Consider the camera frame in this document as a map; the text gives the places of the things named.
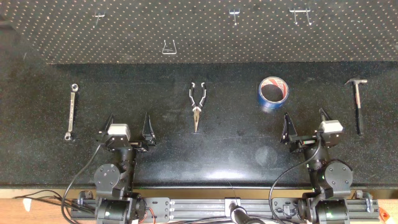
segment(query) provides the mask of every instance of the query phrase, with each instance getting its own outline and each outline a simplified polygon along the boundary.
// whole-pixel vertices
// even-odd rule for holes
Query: speckled black surface
[[[10,187],[65,187],[87,162],[95,132],[110,113],[139,137],[146,111],[157,147],[139,154],[137,188],[270,187],[290,166],[303,161],[279,143],[283,113],[298,134],[309,134],[324,108],[345,127],[330,149],[354,169],[355,187],[398,187],[398,63],[308,62],[157,65],[44,65],[24,51],[4,50],[1,58],[0,184]],[[284,106],[264,113],[257,87],[268,76],[284,79],[290,95]],[[360,86],[365,137],[356,134],[353,77]],[[193,133],[190,83],[206,82],[208,98]],[[80,86],[75,140],[63,140],[68,124],[70,85]],[[97,167],[111,158],[101,150],[77,187],[91,187]],[[304,167],[287,175],[281,187],[308,187]]]

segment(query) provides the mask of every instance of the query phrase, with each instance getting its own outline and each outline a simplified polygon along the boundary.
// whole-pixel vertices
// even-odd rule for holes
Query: pegboard
[[[397,60],[393,2],[7,0],[1,13],[47,63]]]

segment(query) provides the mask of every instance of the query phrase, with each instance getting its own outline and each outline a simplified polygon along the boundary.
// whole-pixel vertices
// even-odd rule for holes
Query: hammer
[[[358,134],[363,136],[363,120],[362,120],[362,112],[361,112],[361,99],[359,98],[359,88],[358,84],[367,83],[368,80],[360,79],[360,78],[352,78],[346,82],[353,82],[355,86],[355,98],[356,98],[356,120],[358,122]]]

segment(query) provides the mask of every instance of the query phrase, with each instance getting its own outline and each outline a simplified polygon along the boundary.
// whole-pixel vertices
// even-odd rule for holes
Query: orange object
[[[384,223],[386,223],[388,221],[388,219],[390,218],[390,215],[383,209],[379,207],[379,213],[380,213],[380,217],[383,220]]]

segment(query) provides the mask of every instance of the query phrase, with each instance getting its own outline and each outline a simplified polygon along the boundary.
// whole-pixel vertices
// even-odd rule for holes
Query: silver wrench
[[[72,131],[73,131],[73,114],[75,112],[75,96],[76,92],[79,90],[79,86],[74,83],[72,84],[72,91],[70,92],[70,110],[69,110],[69,127],[68,132],[65,134],[65,140],[72,140]]]

